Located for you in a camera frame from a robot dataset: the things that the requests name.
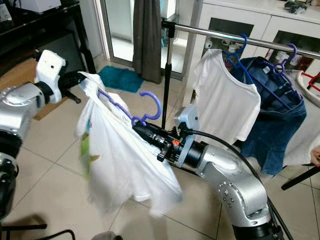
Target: white cabinet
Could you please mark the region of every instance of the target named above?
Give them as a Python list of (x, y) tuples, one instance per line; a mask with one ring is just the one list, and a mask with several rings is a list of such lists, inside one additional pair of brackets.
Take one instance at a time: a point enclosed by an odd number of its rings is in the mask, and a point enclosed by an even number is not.
[[(279, 44), (292, 43), (300, 49), (320, 52), (320, 24), (272, 16), (262, 40)], [(254, 55), (266, 57), (276, 64), (282, 61), (282, 54), (283, 52), (278, 50), (258, 47)], [(297, 56), (295, 60), (285, 64), (285, 69), (303, 70), (315, 76), (320, 72), (320, 60)]]
[[(198, 27), (200, 29), (213, 30), (230, 34), (246, 34), (247, 37), (261, 39), (271, 16), (269, 14), (236, 9), (225, 6), (217, 6), (211, 4), (203, 4), (201, 17)], [(210, 43), (212, 49), (223, 49), (228, 51), (232, 42), (225, 42), (216, 38), (209, 38), (203, 35), (197, 35), (193, 48), (192, 59), (189, 66), (189, 71), (185, 76), (184, 81), (187, 81), (183, 105), (190, 103), (193, 83), (195, 81), (194, 68), (200, 61), (204, 52), (207, 50), (205, 43)], [(247, 45), (242, 58), (252, 57), (256, 52), (257, 47)]]

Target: black table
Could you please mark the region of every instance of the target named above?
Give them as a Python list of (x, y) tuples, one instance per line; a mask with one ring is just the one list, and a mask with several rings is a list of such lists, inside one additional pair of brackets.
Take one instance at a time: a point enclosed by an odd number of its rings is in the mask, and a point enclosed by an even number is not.
[(92, 54), (86, 43), (86, 30), (83, 23), (80, 3), (77, 0), (62, 0), (59, 8), (37, 14), (31, 11), (9, 7), (12, 20), (10, 24), (0, 26), (0, 43), (6, 44), (37, 31), (53, 30), (64, 24), (67, 18), (73, 18), (89, 73), (95, 74), (96, 68)]

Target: white shirt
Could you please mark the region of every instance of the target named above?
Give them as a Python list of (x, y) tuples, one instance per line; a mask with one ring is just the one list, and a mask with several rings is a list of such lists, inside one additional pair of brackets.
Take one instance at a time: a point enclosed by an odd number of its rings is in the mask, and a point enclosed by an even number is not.
[(306, 118), (286, 147), (283, 166), (309, 164), (311, 150), (320, 145), (320, 97), (317, 96), (319, 92), (307, 89), (310, 78), (302, 77), (301, 73), (299, 70), (285, 72), (304, 97)]
[[(228, 72), (220, 49), (207, 50), (195, 68), (195, 75), (193, 89), (199, 130), (231, 145), (236, 140), (245, 141), (260, 111), (261, 98), (256, 86), (244, 84)], [(207, 138), (203, 141), (217, 146)]]

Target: black cable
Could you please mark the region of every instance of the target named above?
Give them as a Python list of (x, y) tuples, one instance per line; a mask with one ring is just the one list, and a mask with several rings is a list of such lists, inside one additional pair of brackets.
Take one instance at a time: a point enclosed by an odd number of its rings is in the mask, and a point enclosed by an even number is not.
[(50, 235), (50, 236), (45, 236), (45, 237), (41, 237), (41, 238), (37, 238), (35, 240), (50, 240), (50, 239), (53, 239), (53, 238), (56, 238), (62, 234), (70, 234), (71, 235), (71, 238), (72, 240), (76, 240), (76, 236), (75, 236), (75, 233), (70, 230), (70, 229), (67, 229), (67, 230), (64, 230), (64, 231), (60, 231), (56, 234), (53, 234), (53, 235)]
[[(235, 149), (233, 146), (231, 146), (229, 143), (227, 143), (226, 141), (222, 140), (221, 138), (217, 137), (217, 136), (214, 136), (214, 135), (211, 135), (209, 133), (206, 133), (206, 132), (202, 132), (202, 131), (196, 131), (196, 130), (184, 130), (184, 133), (186, 133), (187, 135), (200, 135), (200, 136), (204, 136), (206, 138), (210, 138), (210, 139), (213, 139), (223, 145), (225, 145), (227, 148), (229, 148), (232, 152), (234, 152), (244, 163), (245, 165), (247, 165), (247, 167), (250, 169), (250, 171), (252, 172), (253, 176), (255, 176), (261, 183), (261, 179), (260, 179), (260, 176), (258, 175), (257, 171), (251, 166), (251, 164), (248, 162), (248, 160), (237, 150)], [(276, 207), (274, 206), (274, 204), (272, 203), (272, 201), (270, 200), (270, 198), (268, 197), (267, 199), (267, 205), (268, 205), (268, 208), (269, 208), (269, 212), (270, 212), (270, 216), (271, 216), (271, 221), (273, 223), (273, 227), (276, 228), (278, 226), (277, 224), (277, 220), (274, 216), (274, 214), (276, 215), (277, 219), (279, 220), (282, 228), (283, 228), (283, 231), (285, 232), (285, 234), (287, 235), (288, 239), (289, 240), (294, 240), (293, 237), (291, 236), (285, 222), (283, 221), (283, 219), (281, 218), (280, 214), (278, 213)]]

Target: denim jeans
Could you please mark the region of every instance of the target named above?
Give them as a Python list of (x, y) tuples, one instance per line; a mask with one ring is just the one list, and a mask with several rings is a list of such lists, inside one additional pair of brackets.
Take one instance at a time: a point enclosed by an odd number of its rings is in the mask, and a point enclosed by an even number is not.
[[(276, 75), (262, 62), (262, 57), (245, 58), (246, 67), (261, 97), (260, 113), (246, 141), (238, 144), (245, 157), (255, 157), (265, 174), (275, 175), (283, 168), (288, 142), (307, 116), (299, 93), (282, 76)], [(230, 72), (237, 80), (249, 84), (244, 71), (234, 68)], [(261, 82), (275, 93), (290, 109), (272, 96)]]

